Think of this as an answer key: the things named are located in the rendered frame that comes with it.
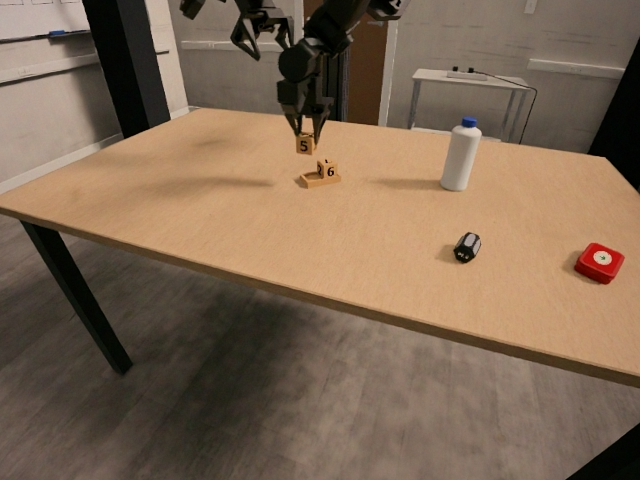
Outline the beige number cube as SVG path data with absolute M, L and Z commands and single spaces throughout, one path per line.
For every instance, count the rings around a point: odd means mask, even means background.
M 324 178 L 337 176 L 338 163 L 332 158 L 317 160 L 317 175 Z
M 295 152 L 299 154 L 312 155 L 317 150 L 314 145 L 313 132 L 301 131 L 295 136 Z

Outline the white bottle with blue cap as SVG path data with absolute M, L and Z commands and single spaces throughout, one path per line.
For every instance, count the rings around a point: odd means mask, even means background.
M 450 191 L 463 191 L 467 187 L 473 161 L 481 137 L 477 119 L 464 117 L 462 124 L 453 128 L 440 185 Z

